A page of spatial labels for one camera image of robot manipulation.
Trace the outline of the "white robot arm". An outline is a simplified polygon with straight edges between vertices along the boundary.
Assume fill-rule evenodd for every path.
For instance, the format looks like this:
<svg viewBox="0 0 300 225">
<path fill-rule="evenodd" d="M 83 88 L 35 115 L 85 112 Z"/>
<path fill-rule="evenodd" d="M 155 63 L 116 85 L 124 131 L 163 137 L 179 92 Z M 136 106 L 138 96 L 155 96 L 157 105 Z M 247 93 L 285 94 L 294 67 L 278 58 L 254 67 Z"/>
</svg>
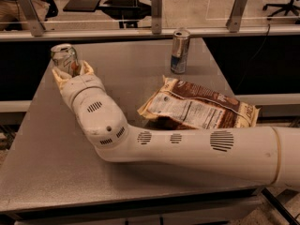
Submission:
<svg viewBox="0 0 300 225">
<path fill-rule="evenodd" d="M 52 74 L 87 140 L 106 161 L 155 161 L 263 185 L 300 188 L 300 131 L 295 127 L 134 127 L 87 62 L 82 62 L 75 77 L 58 67 L 52 69 Z"/>
</svg>

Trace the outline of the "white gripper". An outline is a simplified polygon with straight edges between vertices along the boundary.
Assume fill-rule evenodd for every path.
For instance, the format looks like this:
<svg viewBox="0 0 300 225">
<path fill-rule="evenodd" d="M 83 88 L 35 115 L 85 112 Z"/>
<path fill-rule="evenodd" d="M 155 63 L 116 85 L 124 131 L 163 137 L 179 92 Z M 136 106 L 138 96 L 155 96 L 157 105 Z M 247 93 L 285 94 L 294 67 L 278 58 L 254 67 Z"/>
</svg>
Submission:
<svg viewBox="0 0 300 225">
<path fill-rule="evenodd" d="M 102 92 L 105 91 L 102 81 L 95 75 L 93 68 L 85 60 L 81 60 L 80 64 L 80 76 L 74 78 L 58 67 L 52 69 L 52 75 L 61 90 L 62 99 L 69 108 L 72 107 L 75 97 L 85 89 L 96 88 Z"/>
</svg>

